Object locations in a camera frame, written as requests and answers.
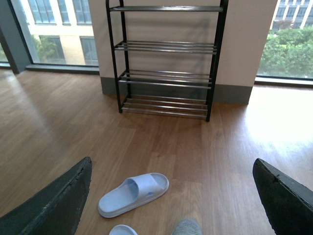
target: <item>slipper strap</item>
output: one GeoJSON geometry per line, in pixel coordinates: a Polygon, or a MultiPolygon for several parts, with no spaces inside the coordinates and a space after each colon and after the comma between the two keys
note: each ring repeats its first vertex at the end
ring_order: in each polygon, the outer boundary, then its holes
{"type": "Polygon", "coordinates": [[[158,194],[164,190],[158,185],[151,174],[139,175],[129,179],[132,179],[138,187],[138,197],[136,201],[158,194]]]}

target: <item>green foliage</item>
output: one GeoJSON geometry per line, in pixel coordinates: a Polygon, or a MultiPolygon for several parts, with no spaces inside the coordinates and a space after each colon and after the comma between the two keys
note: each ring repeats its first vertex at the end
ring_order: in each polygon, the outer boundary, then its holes
{"type": "Polygon", "coordinates": [[[38,40],[34,35],[32,39],[35,44],[35,48],[41,63],[49,63],[49,59],[52,59],[56,53],[57,45],[49,41],[48,37],[41,37],[38,40]]]}
{"type": "Polygon", "coordinates": [[[258,75],[313,78],[313,27],[270,31],[258,75]]]}

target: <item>gray sock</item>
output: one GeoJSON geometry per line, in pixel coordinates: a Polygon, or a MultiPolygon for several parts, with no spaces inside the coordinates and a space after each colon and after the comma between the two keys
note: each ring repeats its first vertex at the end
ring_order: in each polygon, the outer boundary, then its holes
{"type": "Polygon", "coordinates": [[[172,235],[202,235],[202,232],[195,220],[186,218],[177,225],[172,235]]]}

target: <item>white slipper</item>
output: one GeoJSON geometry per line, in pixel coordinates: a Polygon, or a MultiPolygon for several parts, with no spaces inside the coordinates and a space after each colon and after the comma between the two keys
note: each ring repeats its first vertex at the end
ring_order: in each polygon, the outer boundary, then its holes
{"type": "Polygon", "coordinates": [[[127,178],[119,187],[104,195],[98,204],[99,213],[112,218],[162,196],[169,181],[160,173],[127,178]]]}
{"type": "Polygon", "coordinates": [[[112,228],[109,235],[137,235],[137,233],[131,227],[124,224],[120,224],[112,228]]]}

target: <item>gray baseboard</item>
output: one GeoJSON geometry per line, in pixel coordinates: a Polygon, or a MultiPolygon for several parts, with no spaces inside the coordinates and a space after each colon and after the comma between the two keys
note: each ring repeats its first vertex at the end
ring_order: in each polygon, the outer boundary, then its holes
{"type": "MultiPolygon", "coordinates": [[[[102,93],[116,94],[115,82],[113,78],[101,77],[102,93]]],[[[232,86],[232,85],[215,85],[214,101],[227,103],[248,104],[252,87],[246,86],[232,86]]],[[[126,94],[126,84],[121,84],[120,93],[126,94]]],[[[141,95],[159,95],[166,97],[179,97],[188,99],[205,99],[206,90],[199,91],[199,89],[191,88],[176,88],[176,87],[160,87],[151,85],[132,85],[133,94],[141,95]]]]}

